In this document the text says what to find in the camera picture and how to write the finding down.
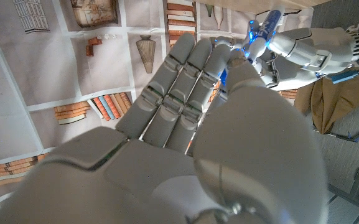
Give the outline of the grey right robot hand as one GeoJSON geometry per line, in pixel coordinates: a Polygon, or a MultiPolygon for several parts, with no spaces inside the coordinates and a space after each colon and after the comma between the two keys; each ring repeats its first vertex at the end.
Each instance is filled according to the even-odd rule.
{"type": "Polygon", "coordinates": [[[0,223],[326,223],[304,117],[276,91],[226,91],[207,39],[182,35],[114,128],[55,148],[0,223]]]}

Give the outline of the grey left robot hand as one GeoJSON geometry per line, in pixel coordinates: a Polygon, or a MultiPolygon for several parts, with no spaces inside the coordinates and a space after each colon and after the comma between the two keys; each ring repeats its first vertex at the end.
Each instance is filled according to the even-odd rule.
{"type": "Polygon", "coordinates": [[[226,91],[245,85],[273,90],[300,88],[323,77],[359,67],[359,24],[347,29],[298,28],[276,31],[277,24],[251,21],[237,47],[219,41],[213,55],[226,72],[226,91]]]}

